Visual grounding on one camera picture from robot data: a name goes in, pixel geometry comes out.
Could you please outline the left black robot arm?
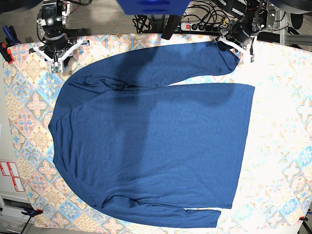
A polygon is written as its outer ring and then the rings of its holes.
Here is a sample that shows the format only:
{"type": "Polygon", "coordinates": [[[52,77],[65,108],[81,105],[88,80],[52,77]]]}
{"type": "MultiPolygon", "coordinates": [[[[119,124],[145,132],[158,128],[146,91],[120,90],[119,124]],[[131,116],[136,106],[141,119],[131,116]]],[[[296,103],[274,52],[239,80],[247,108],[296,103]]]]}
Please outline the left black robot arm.
{"type": "Polygon", "coordinates": [[[214,39],[221,51],[235,49],[253,56],[259,34],[274,31],[276,7],[267,0],[216,0],[215,3],[223,13],[234,17],[214,39]]]}

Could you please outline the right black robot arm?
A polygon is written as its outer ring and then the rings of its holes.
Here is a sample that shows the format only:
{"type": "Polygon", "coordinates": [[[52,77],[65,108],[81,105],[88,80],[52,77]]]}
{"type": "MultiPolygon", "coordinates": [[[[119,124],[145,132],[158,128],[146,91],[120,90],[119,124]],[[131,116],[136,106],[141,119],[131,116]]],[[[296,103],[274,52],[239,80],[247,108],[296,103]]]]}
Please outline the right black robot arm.
{"type": "Polygon", "coordinates": [[[73,52],[83,45],[89,45],[87,29],[67,29],[66,23],[72,14],[71,4],[78,7],[88,6],[91,1],[80,0],[44,0],[37,16],[36,43],[29,53],[36,53],[49,63],[51,73],[62,73],[73,52]]]}

